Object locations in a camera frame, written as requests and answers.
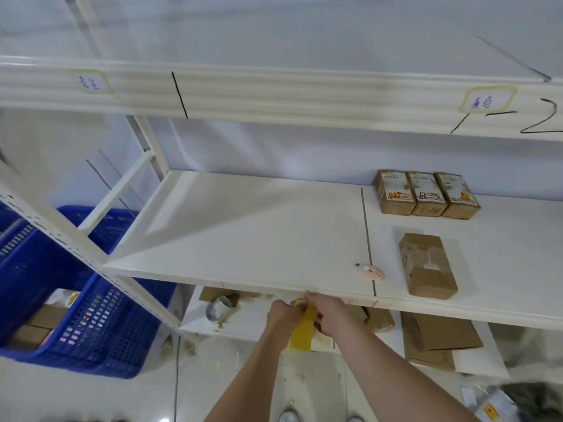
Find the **handwritten chinese label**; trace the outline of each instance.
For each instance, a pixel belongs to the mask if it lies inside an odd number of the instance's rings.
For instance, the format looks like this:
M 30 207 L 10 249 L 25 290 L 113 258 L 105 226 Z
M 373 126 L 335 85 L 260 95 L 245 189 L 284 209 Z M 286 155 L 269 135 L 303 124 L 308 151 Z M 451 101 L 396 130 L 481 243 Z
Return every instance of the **handwritten chinese label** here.
M 70 75 L 81 91 L 98 94 L 113 94 L 108 78 L 101 71 L 96 70 L 69 70 Z
M 514 85 L 474 87 L 468 90 L 460 113 L 501 113 L 505 111 L 516 95 Z

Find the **blue plastic basket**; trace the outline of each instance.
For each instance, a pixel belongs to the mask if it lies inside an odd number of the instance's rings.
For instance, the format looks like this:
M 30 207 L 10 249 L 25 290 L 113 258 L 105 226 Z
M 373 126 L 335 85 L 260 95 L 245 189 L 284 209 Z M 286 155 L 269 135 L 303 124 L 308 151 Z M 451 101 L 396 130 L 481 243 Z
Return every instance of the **blue plastic basket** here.
M 91 210 L 59 209 L 74 225 Z M 132 222 L 130 212 L 112 209 L 89 237 L 111 252 Z M 26 221 L 17 226 L 0 237 L 0 355 L 83 373 L 136 376 L 160 321 Z M 175 283 L 137 281 L 161 304 L 170 303 Z M 58 288 L 81 293 L 45 344 L 31 352 L 6 348 L 11 335 Z

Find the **white shoe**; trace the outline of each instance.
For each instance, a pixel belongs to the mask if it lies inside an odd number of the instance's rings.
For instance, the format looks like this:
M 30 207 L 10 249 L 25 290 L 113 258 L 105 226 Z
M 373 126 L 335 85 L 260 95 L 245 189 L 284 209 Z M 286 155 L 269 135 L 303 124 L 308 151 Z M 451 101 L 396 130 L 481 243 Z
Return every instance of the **white shoe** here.
M 294 410 L 286 410 L 280 415 L 278 422 L 301 422 L 299 415 Z

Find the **person's left hand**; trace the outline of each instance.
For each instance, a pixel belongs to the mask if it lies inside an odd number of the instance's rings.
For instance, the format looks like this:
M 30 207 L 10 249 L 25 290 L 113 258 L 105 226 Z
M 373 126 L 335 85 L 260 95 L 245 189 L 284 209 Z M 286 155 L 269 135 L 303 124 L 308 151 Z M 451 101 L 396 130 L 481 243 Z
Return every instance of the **person's left hand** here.
M 292 307 L 282 300 L 274 300 L 262 336 L 272 341 L 276 351 L 283 351 L 289 342 L 290 334 L 301 321 L 306 309 L 306 302 Z

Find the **hand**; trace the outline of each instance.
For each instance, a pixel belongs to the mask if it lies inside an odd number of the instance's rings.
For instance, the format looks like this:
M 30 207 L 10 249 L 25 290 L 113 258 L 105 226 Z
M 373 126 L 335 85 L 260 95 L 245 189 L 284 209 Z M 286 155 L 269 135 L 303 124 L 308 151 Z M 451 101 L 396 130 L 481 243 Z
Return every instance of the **hand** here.
M 307 303 L 295 307 L 282 300 L 274 300 L 266 319 L 263 337 L 272 341 L 276 351 L 282 352 L 289 342 L 289 336 L 303 317 Z
M 333 339 L 342 322 L 346 319 L 352 319 L 346 305 L 340 298 L 311 293 L 310 291 L 306 292 L 305 298 L 307 302 L 314 304 L 319 311 L 319 321 L 315 323 L 317 330 Z

